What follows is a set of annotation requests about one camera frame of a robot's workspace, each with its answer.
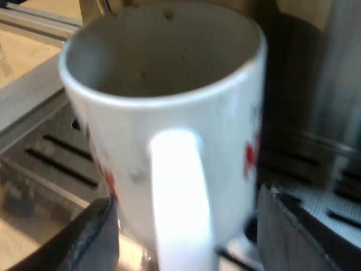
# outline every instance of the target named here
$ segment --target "black plastic part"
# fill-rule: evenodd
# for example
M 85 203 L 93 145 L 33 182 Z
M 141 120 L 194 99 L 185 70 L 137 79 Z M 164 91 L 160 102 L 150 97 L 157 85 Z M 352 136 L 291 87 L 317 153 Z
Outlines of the black plastic part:
M 116 202 L 113 198 L 97 199 L 58 235 L 8 271 L 114 271 L 118 257 Z
M 24 3 L 26 0 L 6 0 L 6 2 L 14 3 L 14 4 L 21 4 Z

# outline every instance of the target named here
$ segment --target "coffee stain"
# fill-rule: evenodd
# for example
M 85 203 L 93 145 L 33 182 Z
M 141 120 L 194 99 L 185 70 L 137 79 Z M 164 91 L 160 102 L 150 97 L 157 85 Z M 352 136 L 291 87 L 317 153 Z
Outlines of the coffee stain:
M 168 21 L 174 19 L 174 10 L 163 10 L 163 15 Z

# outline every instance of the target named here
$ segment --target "stainless steel surface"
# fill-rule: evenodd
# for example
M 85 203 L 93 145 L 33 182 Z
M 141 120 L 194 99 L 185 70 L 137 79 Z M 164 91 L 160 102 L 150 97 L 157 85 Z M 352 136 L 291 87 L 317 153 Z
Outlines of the stainless steel surface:
M 82 201 L 92 202 L 107 191 L 98 180 L 83 134 L 72 128 L 74 119 L 67 103 L 5 151 L 0 159 L 15 164 L 24 173 L 50 180 Z
M 0 29 L 17 33 L 47 44 L 62 47 L 82 23 L 31 8 L 7 4 L 0 8 Z
M 83 26 L 83 22 L 81 20 L 77 20 L 74 18 L 69 18 L 69 17 L 65 17 L 65 16 L 61 16 L 58 14 L 53 14 L 53 13 L 49 13 L 49 12 L 45 12 L 45 11 L 41 11 L 41 10 L 36 10 L 33 8 L 29 8 L 29 7 L 19 6 L 17 4 L 13 4 L 13 3 L 7 3 L 6 9 L 18 11 L 18 12 L 21 12 L 24 14 L 34 15 L 36 17 L 49 19 L 51 21 L 58 21 L 60 23 L 73 25 L 78 28 Z
M 360 150 L 361 3 L 280 2 L 256 17 L 270 45 L 265 124 Z
M 0 90 L 0 133 L 63 87 L 57 63 L 56 55 Z
M 357 166 L 360 163 L 359 154 L 285 134 L 277 141 L 272 137 L 263 141 L 258 183 L 278 187 L 281 192 L 301 199 L 304 209 L 361 247 L 360 228 L 329 214 L 331 211 L 361 223 L 361 168 Z

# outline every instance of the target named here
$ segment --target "metal grate slot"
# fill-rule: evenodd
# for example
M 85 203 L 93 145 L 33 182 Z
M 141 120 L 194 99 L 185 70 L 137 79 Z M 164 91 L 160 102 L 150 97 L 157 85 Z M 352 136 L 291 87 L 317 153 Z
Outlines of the metal grate slot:
M 257 215 L 254 215 L 246 224 L 244 234 L 252 243 L 257 244 Z
M 328 212 L 326 214 L 327 214 L 328 217 L 330 217 L 332 219 L 336 219 L 338 221 L 344 222 L 344 223 L 349 224 L 349 225 L 351 225 L 353 227 L 361 229 L 361 222 L 359 222 L 359 221 L 352 220 L 352 219 L 350 219 L 348 217 L 345 217 L 345 216 L 343 216 L 341 214 L 335 213 L 332 210 L 328 210 Z
M 348 194 L 348 193 L 342 191 L 341 189 L 335 189 L 333 191 L 333 193 L 335 195 L 337 195 L 337 196 L 340 196 L 340 197 L 344 198 L 344 199 L 348 199 L 348 200 L 350 200 L 350 201 L 352 201 L 354 203 L 361 204 L 361 197 L 359 197 L 359 196 Z
M 224 257 L 228 261 L 238 265 L 241 267 L 241 270 L 247 270 L 247 271 L 259 271 L 258 269 L 255 269 L 251 266 L 249 266 L 247 263 L 243 262 L 241 259 L 233 257 L 233 255 L 227 250 L 227 249 L 220 249 L 217 250 L 217 255 L 220 257 Z
M 346 178 L 349 178 L 351 180 L 355 180 L 355 181 L 358 181 L 358 182 L 361 182 L 361 175 L 357 174 L 357 173 L 354 173 L 354 172 L 351 172 L 351 171 L 348 171 L 347 169 L 344 169 L 342 171 L 342 175 Z
M 287 158 L 294 159 L 294 160 L 299 160 L 300 162 L 310 164 L 310 165 L 312 165 L 314 167 L 319 167 L 320 166 L 320 161 L 318 161 L 316 159 L 313 159 L 313 158 L 310 158 L 310 157 L 305 156 L 305 155 L 285 151 L 285 150 L 282 150 L 280 148 L 276 148 L 274 146 L 268 145 L 266 143 L 264 143 L 262 145 L 262 148 L 263 148 L 264 151 L 275 152 L 275 153 L 283 155 L 283 156 L 285 156 Z
M 290 195 L 290 194 L 286 194 L 286 193 L 282 193 L 283 197 L 289 198 L 290 200 L 292 200 L 293 202 L 297 203 L 297 204 L 302 204 L 303 200 L 294 196 L 294 195 Z
M 79 125 L 79 122 L 78 122 L 77 119 L 73 120 L 73 122 L 72 122 L 72 127 L 73 127 L 75 130 L 80 131 L 80 125 Z
M 74 169 L 54 160 L 53 158 L 51 158 L 50 156 L 47 156 L 33 148 L 27 148 L 25 150 L 25 152 L 29 155 L 31 155 L 32 157 L 48 164 L 48 165 L 51 165 L 53 167 L 55 167 L 56 169 L 60 170 L 61 172 L 67 174 L 67 175 L 70 175 L 72 177 L 74 177 L 75 179 L 83 182 L 84 184 L 92 187 L 92 188 L 96 188 L 98 187 L 98 183 L 78 172 L 76 172 Z
M 43 139 L 51 141 L 52 143 L 56 144 L 57 146 L 65 148 L 68 151 L 74 152 L 75 154 L 80 155 L 81 157 L 93 162 L 93 158 L 91 157 L 90 152 L 84 151 L 84 150 L 82 150 L 74 145 L 71 145 L 66 141 L 58 139 L 50 134 L 43 135 Z
M 294 179 L 295 181 L 299 181 L 299 182 L 302 182 L 304 184 L 307 184 L 307 185 L 311 185 L 311 180 L 305 176 L 302 176 L 300 174 L 297 174 L 297 173 L 294 173 L 294 172 L 289 172 L 283 168 L 277 168 L 277 167 L 274 167 L 272 165 L 269 165 L 269 164 L 266 164 L 266 163 L 258 163 L 258 166 L 262 169 L 262 170 L 266 170 L 266 171 L 270 171 L 270 172 L 273 172 L 273 173 L 276 173 L 276 174 L 280 174 L 280 175 L 283 175 L 285 177 L 288 177 L 288 178 L 291 178 L 291 179 Z

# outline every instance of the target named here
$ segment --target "stainless steel panel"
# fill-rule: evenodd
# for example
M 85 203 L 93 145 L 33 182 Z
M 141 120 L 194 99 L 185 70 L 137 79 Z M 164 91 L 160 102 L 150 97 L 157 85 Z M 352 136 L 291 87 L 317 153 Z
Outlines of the stainless steel panel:
M 0 8 L 0 29 L 57 47 L 63 47 L 64 41 L 81 25 L 78 20 L 11 3 Z
M 92 202 L 107 192 L 99 182 L 89 149 L 78 147 L 86 140 L 79 130 L 72 128 L 73 119 L 68 103 L 4 152 L 2 157 L 82 200 Z M 68 135 L 67 141 L 58 137 L 64 133 Z

